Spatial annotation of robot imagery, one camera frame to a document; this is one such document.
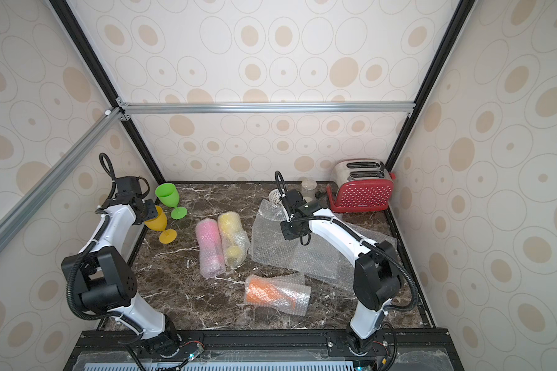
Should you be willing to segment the green wine glass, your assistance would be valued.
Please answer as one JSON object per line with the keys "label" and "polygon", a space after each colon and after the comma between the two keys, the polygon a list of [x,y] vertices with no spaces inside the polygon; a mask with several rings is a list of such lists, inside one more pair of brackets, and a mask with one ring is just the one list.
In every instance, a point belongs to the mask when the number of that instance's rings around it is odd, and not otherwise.
{"label": "green wine glass", "polygon": [[187,215],[187,209],[179,206],[179,192],[172,183],[164,183],[156,188],[156,196],[159,201],[171,208],[171,217],[175,220],[181,220]]}

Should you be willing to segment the clear bubble wrap sheet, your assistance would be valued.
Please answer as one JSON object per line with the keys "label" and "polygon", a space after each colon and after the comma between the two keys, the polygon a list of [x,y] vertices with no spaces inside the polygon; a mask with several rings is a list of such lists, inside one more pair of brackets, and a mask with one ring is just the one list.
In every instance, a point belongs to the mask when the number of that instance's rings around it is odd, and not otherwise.
{"label": "clear bubble wrap sheet", "polygon": [[286,213],[283,208],[263,199],[252,227],[249,253],[257,263],[302,271],[303,263],[297,254],[300,239],[288,241],[284,238],[280,227],[284,220]]}
{"label": "clear bubble wrap sheet", "polygon": [[310,278],[346,292],[354,291],[354,265],[337,248],[315,233],[306,247],[295,241],[290,264]]}

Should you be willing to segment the beige bubble glass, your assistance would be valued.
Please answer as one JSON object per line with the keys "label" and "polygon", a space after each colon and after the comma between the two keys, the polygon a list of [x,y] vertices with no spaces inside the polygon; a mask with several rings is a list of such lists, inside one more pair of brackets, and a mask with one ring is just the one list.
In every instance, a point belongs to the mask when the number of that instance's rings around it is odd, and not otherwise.
{"label": "beige bubble glass", "polygon": [[171,244],[177,238],[177,232],[168,229],[168,219],[160,206],[156,206],[157,217],[144,222],[145,226],[152,231],[159,232],[159,242],[161,244]]}

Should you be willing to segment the orange bubble glass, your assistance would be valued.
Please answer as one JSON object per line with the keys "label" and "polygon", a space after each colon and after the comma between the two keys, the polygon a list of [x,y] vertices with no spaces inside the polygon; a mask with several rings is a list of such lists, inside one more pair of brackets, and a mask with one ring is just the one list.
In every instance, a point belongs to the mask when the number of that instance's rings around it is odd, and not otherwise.
{"label": "orange bubble glass", "polygon": [[248,305],[304,316],[309,307],[310,297],[311,287],[305,285],[303,273],[272,278],[251,275],[245,281],[244,303]]}

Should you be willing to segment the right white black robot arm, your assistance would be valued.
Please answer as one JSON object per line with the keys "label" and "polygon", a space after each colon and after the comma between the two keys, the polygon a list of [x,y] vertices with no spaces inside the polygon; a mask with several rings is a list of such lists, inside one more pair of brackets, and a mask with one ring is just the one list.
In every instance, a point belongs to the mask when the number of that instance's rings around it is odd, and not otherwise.
{"label": "right white black robot arm", "polygon": [[392,244],[362,235],[318,202],[307,203],[297,190],[280,190],[279,199],[287,215],[280,224],[287,241],[298,239],[307,245],[315,234],[335,247],[353,267],[357,307],[348,326],[352,343],[369,341],[389,312],[416,308],[417,285],[399,263]]}

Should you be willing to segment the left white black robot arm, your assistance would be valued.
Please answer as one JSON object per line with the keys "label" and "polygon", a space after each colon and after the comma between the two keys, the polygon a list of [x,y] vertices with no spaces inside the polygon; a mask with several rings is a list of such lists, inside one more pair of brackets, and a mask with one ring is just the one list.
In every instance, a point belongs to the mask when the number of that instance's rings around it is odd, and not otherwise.
{"label": "left white black robot arm", "polygon": [[112,317],[138,339],[149,340],[165,333],[166,317],[140,296],[136,276],[119,251],[132,227],[158,216],[142,182],[135,176],[112,181],[108,198],[95,210],[100,216],[96,230],[78,254],[63,259],[61,269],[67,305],[77,318]]}

